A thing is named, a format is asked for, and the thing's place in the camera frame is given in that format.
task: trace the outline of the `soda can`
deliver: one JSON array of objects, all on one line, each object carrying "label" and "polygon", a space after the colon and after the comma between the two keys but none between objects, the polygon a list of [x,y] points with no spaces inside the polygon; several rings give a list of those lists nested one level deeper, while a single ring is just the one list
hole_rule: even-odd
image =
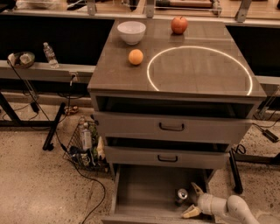
[{"label": "soda can", "polygon": [[180,188],[175,191],[175,204],[177,206],[181,206],[186,199],[187,199],[187,190],[186,189]]}]

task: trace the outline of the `orange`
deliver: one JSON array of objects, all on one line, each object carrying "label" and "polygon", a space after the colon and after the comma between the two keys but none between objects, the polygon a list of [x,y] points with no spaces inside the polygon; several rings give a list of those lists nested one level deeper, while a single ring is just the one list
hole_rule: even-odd
[{"label": "orange", "polygon": [[129,53],[129,62],[132,65],[137,66],[141,64],[141,62],[143,61],[143,57],[144,57],[143,53],[139,49],[132,50]]}]

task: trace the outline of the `robotic hand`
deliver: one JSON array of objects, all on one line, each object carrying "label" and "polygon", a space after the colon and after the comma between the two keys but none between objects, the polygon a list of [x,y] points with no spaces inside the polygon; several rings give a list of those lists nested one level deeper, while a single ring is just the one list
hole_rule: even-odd
[{"label": "robotic hand", "polygon": [[217,215],[229,224],[260,224],[245,202],[239,196],[231,195],[228,199],[214,197],[204,193],[195,183],[192,186],[198,196],[198,205],[191,205],[182,213],[182,217],[188,219],[200,213]]}]

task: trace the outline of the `speckled floor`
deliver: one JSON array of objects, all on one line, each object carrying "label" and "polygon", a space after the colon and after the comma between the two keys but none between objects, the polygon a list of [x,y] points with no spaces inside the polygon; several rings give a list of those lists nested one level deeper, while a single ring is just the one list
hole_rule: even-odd
[{"label": "speckled floor", "polygon": [[[14,109],[27,103],[13,102]],[[52,120],[58,106],[41,107]],[[66,117],[59,123],[57,135],[67,146],[80,115],[88,119],[92,108],[80,108],[79,113]],[[21,119],[29,119],[35,114],[31,107],[17,112]],[[280,117],[276,113],[269,122],[256,121],[261,125],[271,125]],[[44,120],[39,112],[35,119]],[[270,128],[280,137],[280,124]],[[30,128],[0,128],[0,223],[82,223],[89,212],[103,197],[100,183],[83,178],[64,159],[64,151],[58,138],[52,140],[53,151],[42,150],[47,130]],[[261,132],[252,127],[241,141],[251,155],[274,157],[280,152],[279,143],[271,143]],[[248,202],[253,215],[261,224],[280,223],[280,168],[260,164],[238,163],[244,192],[241,196]],[[82,172],[91,179],[97,179],[106,189],[105,200],[89,215],[85,223],[102,223],[101,217],[109,213],[114,182],[110,174],[104,172]],[[217,197],[226,198],[235,194],[235,186],[230,165],[218,170],[210,182],[210,191]],[[217,223],[225,223],[219,218]]]}]

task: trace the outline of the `countertop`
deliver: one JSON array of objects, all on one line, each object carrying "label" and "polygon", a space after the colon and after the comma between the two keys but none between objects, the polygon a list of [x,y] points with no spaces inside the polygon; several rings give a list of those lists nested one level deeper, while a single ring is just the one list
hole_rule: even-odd
[{"label": "countertop", "polygon": [[[146,24],[146,33],[140,43],[127,45],[116,29],[127,20],[115,20],[89,82],[89,92],[266,97],[222,22],[189,21],[184,34],[176,35],[170,20],[138,19]],[[133,49],[143,52],[139,66],[128,61]]]}]

